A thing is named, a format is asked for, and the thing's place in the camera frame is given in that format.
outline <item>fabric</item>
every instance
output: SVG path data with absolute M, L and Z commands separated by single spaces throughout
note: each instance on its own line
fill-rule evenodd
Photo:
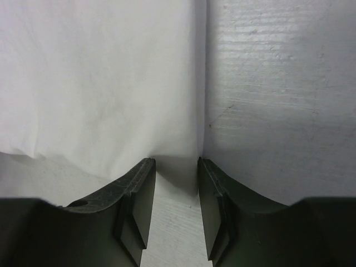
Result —
M 184 167 L 176 186 L 194 190 L 204 130 L 204 7 L 2 0 L 0 151 L 111 180 L 153 156 L 163 174 Z

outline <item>white cloth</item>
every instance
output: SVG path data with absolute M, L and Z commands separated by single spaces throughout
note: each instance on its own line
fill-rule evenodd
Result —
M 2 0 L 0 151 L 111 180 L 154 156 L 163 172 L 183 162 L 193 177 L 204 130 L 204 7 Z

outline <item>gray surface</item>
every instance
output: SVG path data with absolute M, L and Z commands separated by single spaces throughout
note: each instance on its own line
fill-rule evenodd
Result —
M 356 2 L 208 0 L 204 155 L 286 204 L 356 195 Z

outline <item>black plastic part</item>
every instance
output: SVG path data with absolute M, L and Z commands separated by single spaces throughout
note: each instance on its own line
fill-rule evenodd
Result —
M 285 206 L 198 162 L 206 250 L 213 266 L 356 266 L 356 198 Z
M 55 207 L 0 200 L 0 266 L 140 266 L 147 248 L 155 160 L 143 159 L 98 191 Z

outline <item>scratch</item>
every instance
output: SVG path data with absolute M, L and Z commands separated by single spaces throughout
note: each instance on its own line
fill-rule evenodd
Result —
M 218 117 L 216 119 L 214 119 L 212 122 L 209 123 L 209 127 L 211 128 L 212 127 L 212 124 L 217 121 L 218 119 L 220 119 L 221 117 L 224 116 L 225 112 L 228 111 L 229 109 L 231 109 L 232 107 L 234 106 L 234 104 L 232 104 L 231 106 L 227 107 L 226 109 L 224 109 L 224 111 L 218 115 Z

